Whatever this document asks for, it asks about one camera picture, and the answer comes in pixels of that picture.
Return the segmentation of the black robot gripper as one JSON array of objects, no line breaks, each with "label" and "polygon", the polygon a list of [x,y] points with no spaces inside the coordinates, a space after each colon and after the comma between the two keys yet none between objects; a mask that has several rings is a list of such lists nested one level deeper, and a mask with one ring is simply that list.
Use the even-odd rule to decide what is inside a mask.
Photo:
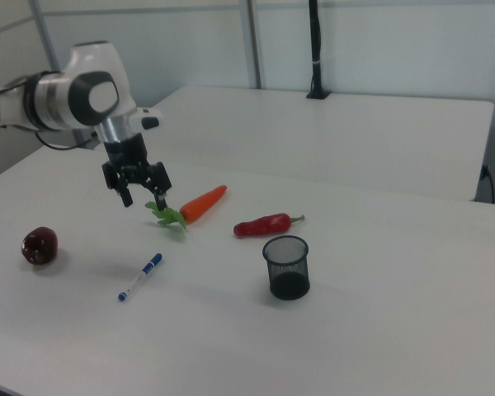
[{"label": "black robot gripper", "polygon": [[108,161],[102,171],[109,189],[116,190],[125,208],[133,204],[129,184],[138,184],[153,193],[159,211],[167,208],[166,193],[171,180],[162,162],[150,163],[142,134],[122,142],[104,143]]}]

